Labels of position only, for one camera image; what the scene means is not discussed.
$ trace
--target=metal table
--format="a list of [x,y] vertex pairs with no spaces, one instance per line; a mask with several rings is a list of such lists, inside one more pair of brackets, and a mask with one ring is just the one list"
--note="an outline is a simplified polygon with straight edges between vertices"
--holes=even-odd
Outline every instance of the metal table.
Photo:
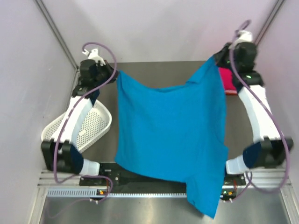
[[[118,69],[150,87],[166,87],[184,82],[195,72],[202,62],[161,62],[161,63],[121,63]],[[93,161],[114,161],[118,141],[116,84],[105,86],[99,100],[112,114],[110,131],[83,154]],[[239,155],[252,143],[252,131],[242,102],[236,96],[227,97],[226,145],[229,157]],[[181,224],[181,223],[243,223],[243,224],[285,224],[290,223],[292,202],[286,202],[286,195],[292,198],[292,189],[286,193],[267,195],[249,189],[234,203],[220,203],[214,220],[200,214],[185,198],[109,198],[98,206],[94,203],[79,202],[56,219],[49,219],[43,209],[42,224]],[[55,214],[74,198],[47,198],[49,212]]]

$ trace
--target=white plastic basket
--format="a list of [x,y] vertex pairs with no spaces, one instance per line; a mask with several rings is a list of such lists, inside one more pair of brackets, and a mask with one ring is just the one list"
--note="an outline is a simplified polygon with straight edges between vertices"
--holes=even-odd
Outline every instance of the white plastic basket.
[[[65,113],[49,123],[42,132],[42,141],[50,140],[58,129]],[[87,114],[77,137],[77,147],[80,153],[106,134],[111,126],[112,116],[109,110],[98,100]]]

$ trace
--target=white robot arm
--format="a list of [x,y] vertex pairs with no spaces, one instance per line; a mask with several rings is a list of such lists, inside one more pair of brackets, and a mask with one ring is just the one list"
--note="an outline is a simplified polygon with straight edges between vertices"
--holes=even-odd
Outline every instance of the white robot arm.
[[[72,92],[72,97],[65,113],[65,117],[63,118],[61,125],[52,135],[51,140],[44,140],[42,142],[41,149],[47,169],[53,171],[55,144],[58,140],[59,133],[63,129],[64,122],[68,120],[59,141],[57,171],[80,175],[99,175],[100,164],[84,159],[77,150],[76,145],[76,139],[82,124],[99,96],[99,90],[82,99],[74,109],[73,107],[85,93],[107,81],[111,77],[113,69],[99,56],[98,49],[93,49],[91,52],[85,50],[83,54],[88,56],[88,59],[83,60],[80,63],[80,77],[77,86]],[[109,83],[114,82],[117,75],[118,72]]]
[[[257,50],[256,45],[252,41],[252,34],[249,31],[241,30],[239,31],[239,38],[234,43],[227,43],[220,52],[214,54],[214,59],[218,67],[231,69],[228,51],[231,47],[234,47],[236,69],[242,80],[271,111],[263,80],[260,74],[253,70]],[[285,151],[272,119],[233,72],[232,77],[233,84],[246,108],[251,123],[253,144],[244,149],[243,154],[226,162],[226,173],[241,174],[253,168],[274,168],[281,165],[285,159]],[[286,138],[286,142],[290,150],[293,146],[293,141],[291,138]]]

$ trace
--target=pink cloth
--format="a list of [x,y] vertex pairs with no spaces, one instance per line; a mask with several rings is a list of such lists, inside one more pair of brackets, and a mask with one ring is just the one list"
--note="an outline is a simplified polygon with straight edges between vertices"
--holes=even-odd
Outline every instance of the pink cloth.
[[232,83],[232,73],[229,69],[219,68],[222,83],[227,95],[237,95],[237,90]]

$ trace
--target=light purple wall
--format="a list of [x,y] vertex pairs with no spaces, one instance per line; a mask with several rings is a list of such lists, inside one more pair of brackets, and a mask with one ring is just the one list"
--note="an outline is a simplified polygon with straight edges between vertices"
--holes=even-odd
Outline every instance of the light purple wall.
[[119,62],[206,60],[252,19],[257,34],[273,0],[43,0],[75,60],[108,45]]
[[44,164],[41,132],[64,111],[74,70],[34,1],[2,1],[0,18],[0,223],[24,224]]
[[267,85],[272,112],[294,140],[291,181],[299,198],[299,2],[286,0],[259,47],[257,71]]

